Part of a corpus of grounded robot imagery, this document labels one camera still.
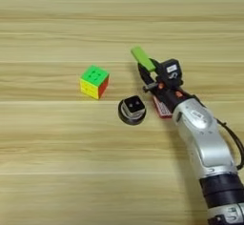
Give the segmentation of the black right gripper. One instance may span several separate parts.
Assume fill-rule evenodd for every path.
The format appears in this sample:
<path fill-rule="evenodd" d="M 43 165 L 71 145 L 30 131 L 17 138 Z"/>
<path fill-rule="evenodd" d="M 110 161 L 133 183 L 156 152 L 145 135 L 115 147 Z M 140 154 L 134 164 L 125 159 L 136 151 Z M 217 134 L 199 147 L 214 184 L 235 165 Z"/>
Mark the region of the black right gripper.
<path fill-rule="evenodd" d="M 162 62 L 150 58 L 156 67 L 162 66 Z M 143 87 L 144 92 L 150 92 L 159 102 L 163 103 L 170 112 L 182 102 L 192 99 L 193 95 L 183 92 L 180 89 L 170 89 L 164 83 L 156 83 L 151 78 L 151 73 L 141 64 L 137 65 L 139 74 L 146 86 Z"/>

